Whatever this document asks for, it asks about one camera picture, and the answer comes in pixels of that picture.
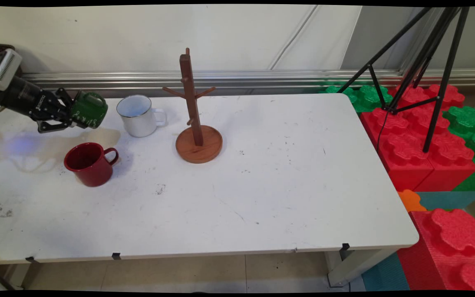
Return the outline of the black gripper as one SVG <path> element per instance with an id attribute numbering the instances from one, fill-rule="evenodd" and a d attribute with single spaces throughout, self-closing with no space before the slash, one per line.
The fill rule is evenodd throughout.
<path id="1" fill-rule="evenodd" d="M 64 88 L 51 92 L 18 76 L 11 79 L 6 90 L 0 91 L 0 106 L 36 121 L 40 134 L 77 126 L 72 118 L 63 117 L 63 110 L 70 112 L 73 104 L 73 98 Z"/>

